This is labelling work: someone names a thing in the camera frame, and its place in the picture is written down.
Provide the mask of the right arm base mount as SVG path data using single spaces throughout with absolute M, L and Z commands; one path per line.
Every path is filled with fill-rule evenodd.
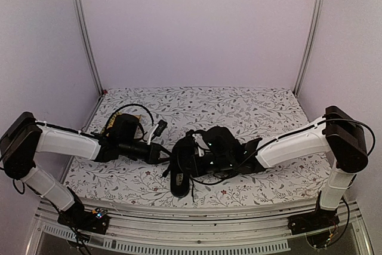
M 303 214 L 288 217 L 288 229 L 293 235 L 312 232 L 338 225 L 340 222 L 337 211 L 322 210 L 320 208 Z

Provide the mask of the black shoelace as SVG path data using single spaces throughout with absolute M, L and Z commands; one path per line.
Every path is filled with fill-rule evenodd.
M 170 192 L 178 198 L 185 198 L 191 194 L 192 202 L 195 202 L 195 183 L 192 176 L 186 170 L 186 160 L 189 156 L 185 156 L 177 152 L 170 158 L 167 169 L 162 173 L 162 177 L 170 177 Z

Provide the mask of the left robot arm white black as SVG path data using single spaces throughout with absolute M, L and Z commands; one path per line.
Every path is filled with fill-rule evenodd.
M 167 123 L 160 120 L 137 138 L 140 120 L 123 113 L 114 121 L 108 121 L 102 133 L 86 134 L 39 122 L 32 113 L 24 112 L 1 136 L 3 170 L 9 178 L 23 182 L 52 202 L 75 227 L 82 228 L 89 221 L 83 203 L 70 189 L 36 165 L 36 153 L 57 153 L 94 162 L 109 162 L 126 156 L 158 164 L 162 162 L 160 154 L 166 150 L 153 139 L 166 127 Z

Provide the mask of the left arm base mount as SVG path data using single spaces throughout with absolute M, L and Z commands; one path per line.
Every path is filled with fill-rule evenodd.
M 60 211 L 57 222 L 73 229 L 105 235 L 110 217 L 99 211 L 93 213 L 82 207 L 72 206 L 66 211 Z

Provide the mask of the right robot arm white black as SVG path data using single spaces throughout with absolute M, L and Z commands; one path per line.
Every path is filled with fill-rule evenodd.
M 319 195 L 318 208 L 309 214 L 308 220 L 311 227 L 320 229 L 331 220 L 332 211 L 338 208 L 354 176 L 368 165 L 372 149 L 366 146 L 366 130 L 370 127 L 363 122 L 336 106 L 329 106 L 323 116 L 271 140 L 257 138 L 240 144 L 228 129 L 213 127 L 201 132 L 206 144 L 203 149 L 189 136 L 189 144 L 178 156 L 178 164 L 189 177 L 221 172 L 254 174 L 292 159 L 331 153 L 334 162 L 328 182 Z

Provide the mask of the red-soled shoe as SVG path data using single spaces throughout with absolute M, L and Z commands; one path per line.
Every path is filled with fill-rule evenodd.
M 264 172 L 266 169 L 259 163 L 255 152 L 259 147 L 259 143 L 262 138 L 250 140 L 247 143 L 242 144 L 242 151 L 237 159 L 238 167 L 236 172 L 239 174 L 254 174 Z

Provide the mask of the black shoe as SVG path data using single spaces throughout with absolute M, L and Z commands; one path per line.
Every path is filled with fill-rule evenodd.
M 170 157 L 170 190 L 176 198 L 184 198 L 189 193 L 190 162 L 194 155 L 194 141 L 188 137 L 180 139 L 172 149 Z

